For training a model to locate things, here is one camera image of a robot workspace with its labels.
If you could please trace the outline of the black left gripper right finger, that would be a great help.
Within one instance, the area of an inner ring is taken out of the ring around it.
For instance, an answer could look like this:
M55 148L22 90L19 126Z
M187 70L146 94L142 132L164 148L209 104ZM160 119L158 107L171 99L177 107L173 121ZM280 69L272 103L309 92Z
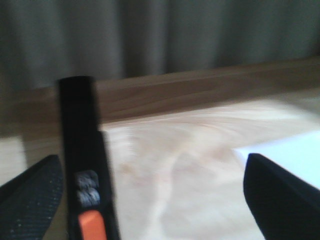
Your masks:
M258 153L243 178L245 201L266 240L318 240L320 191Z

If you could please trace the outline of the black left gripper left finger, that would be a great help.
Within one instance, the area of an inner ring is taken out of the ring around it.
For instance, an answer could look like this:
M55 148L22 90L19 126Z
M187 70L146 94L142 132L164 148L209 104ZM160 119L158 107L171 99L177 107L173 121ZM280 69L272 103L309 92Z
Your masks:
M63 195L63 170L49 155L0 187L0 238L41 240Z

